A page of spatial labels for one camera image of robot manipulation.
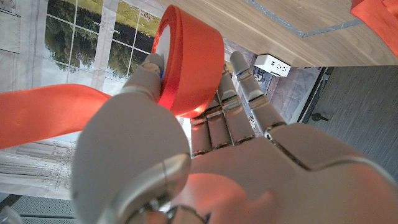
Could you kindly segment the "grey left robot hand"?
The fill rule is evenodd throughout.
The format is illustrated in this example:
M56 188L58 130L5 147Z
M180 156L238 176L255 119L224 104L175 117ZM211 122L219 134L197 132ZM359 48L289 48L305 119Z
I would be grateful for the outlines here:
M158 105L164 60L150 54L80 134L71 196L83 223L396 223L397 182L312 126L192 157Z

